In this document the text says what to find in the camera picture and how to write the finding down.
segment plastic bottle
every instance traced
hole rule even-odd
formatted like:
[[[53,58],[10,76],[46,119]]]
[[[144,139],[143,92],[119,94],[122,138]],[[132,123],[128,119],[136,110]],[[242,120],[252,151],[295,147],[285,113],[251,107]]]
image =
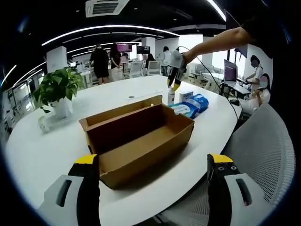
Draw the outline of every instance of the plastic bottle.
[[[174,104],[174,89],[172,87],[169,87],[167,104],[168,105]]]

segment green leaves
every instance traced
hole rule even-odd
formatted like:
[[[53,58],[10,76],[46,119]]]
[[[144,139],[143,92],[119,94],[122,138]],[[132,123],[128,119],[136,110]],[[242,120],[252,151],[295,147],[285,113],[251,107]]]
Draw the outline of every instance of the green leaves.
[[[72,100],[72,97],[77,95],[78,89],[82,88],[84,84],[81,75],[65,67],[45,75],[40,87],[34,91],[33,95],[38,103],[48,105],[65,97]],[[41,109],[45,113],[50,112],[43,107]]]

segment blue package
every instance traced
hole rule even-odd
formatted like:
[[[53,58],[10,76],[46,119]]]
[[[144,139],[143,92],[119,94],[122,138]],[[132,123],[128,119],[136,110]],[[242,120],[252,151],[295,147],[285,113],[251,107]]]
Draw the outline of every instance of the blue package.
[[[169,105],[176,114],[184,114],[194,119],[197,113],[202,113],[207,109],[209,101],[201,94],[197,94],[190,99],[178,104]]]

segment open cardboard box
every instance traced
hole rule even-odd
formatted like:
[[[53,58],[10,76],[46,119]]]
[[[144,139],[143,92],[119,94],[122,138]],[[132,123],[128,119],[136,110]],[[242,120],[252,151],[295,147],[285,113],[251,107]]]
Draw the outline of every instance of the open cardboard box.
[[[99,155],[100,180],[108,187],[132,179],[184,147],[194,121],[162,104],[162,96],[80,120],[90,151]]]

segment white flower pot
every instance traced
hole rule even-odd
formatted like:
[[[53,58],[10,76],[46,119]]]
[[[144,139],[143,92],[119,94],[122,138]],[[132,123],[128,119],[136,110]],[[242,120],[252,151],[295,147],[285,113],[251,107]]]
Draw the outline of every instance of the white flower pot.
[[[67,98],[52,102],[51,106],[53,107],[57,117],[60,119],[70,116],[73,112],[72,102]]]

